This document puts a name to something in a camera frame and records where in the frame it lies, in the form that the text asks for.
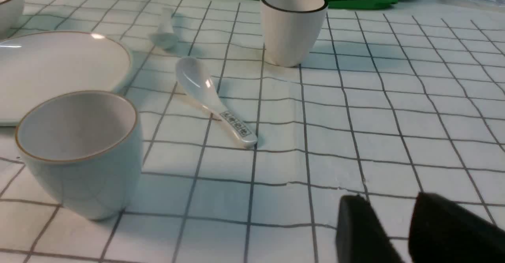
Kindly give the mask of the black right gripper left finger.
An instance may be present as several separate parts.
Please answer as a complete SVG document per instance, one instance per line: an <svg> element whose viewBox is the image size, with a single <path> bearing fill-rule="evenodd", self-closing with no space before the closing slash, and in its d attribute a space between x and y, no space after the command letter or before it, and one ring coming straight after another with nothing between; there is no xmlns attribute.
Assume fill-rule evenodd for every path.
<svg viewBox="0 0 505 263"><path fill-rule="evenodd" d="M371 204L357 195L339 202L336 230L339 263L402 263Z"/></svg>

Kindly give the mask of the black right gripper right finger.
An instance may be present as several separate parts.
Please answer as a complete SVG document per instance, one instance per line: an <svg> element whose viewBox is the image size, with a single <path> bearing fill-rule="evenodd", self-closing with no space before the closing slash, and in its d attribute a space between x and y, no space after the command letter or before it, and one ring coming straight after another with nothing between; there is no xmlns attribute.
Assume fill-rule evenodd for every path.
<svg viewBox="0 0 505 263"><path fill-rule="evenodd" d="M418 193L410 223L414 263L503 263L505 233L436 193Z"/></svg>

